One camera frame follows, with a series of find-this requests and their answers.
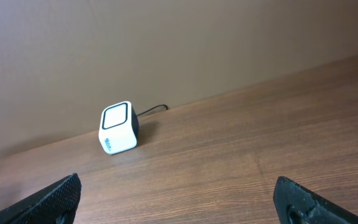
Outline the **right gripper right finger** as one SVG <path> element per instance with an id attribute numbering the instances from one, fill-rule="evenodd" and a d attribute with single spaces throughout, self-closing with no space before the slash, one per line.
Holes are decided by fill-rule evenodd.
<path id="1" fill-rule="evenodd" d="M 358 224 L 358 216 L 280 176 L 273 202 L 281 224 Z"/>

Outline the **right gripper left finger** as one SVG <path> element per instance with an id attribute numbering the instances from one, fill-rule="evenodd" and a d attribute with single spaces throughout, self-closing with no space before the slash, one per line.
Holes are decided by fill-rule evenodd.
<path id="1" fill-rule="evenodd" d="M 81 181 L 73 173 L 0 211 L 0 224 L 73 224 Z"/>

